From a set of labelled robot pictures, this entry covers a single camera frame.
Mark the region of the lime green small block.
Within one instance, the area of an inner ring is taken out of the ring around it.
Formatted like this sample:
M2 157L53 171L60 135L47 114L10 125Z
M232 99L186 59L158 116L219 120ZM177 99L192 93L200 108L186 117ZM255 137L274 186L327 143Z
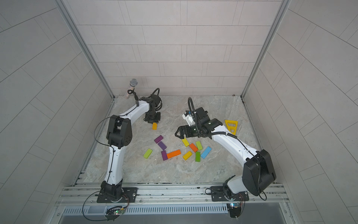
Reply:
M152 149L147 149L147 151L145 152L145 154L143 155L143 157L145 158L145 159L148 159L149 158L149 156L152 154L152 152L153 152L153 150Z

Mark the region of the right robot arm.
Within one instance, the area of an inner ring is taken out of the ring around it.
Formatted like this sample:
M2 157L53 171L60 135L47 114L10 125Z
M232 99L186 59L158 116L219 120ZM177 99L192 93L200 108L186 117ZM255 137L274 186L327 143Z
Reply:
M277 178L270 154L266 150L257 151L233 135L218 119L210 119L202 107L196 111L185 111L182 115L187 125L180 126L175 136L180 139L208 137L222 145L243 167L241 176L232 176L223 184L223 194L234 199L248 191L259 196Z

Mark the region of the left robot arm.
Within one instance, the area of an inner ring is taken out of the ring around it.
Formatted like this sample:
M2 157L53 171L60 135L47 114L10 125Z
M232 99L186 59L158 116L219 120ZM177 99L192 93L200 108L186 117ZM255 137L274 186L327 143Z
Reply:
M110 157L107 174L101 183L100 197L111 201L119 201L122 198L122 166L127 147L132 141L132 123L142 115L148 123L160 121L159 110L162 100L159 95L151 94L149 97L135 97L136 104L121 115L113 115L109 118L106 139L108 140Z

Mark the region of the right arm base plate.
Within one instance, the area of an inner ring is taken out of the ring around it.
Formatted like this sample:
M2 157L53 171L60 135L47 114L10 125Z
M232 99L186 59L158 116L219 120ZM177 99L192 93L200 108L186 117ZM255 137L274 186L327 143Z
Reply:
M246 202L249 195L246 191L237 194L229 193L229 190L223 186L211 186L207 195L210 195L213 202Z

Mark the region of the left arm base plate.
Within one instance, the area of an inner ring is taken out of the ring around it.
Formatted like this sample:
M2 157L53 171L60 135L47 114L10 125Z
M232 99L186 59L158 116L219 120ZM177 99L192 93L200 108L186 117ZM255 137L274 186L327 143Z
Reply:
M138 188L112 188L101 189L97 195L97 203L134 203Z

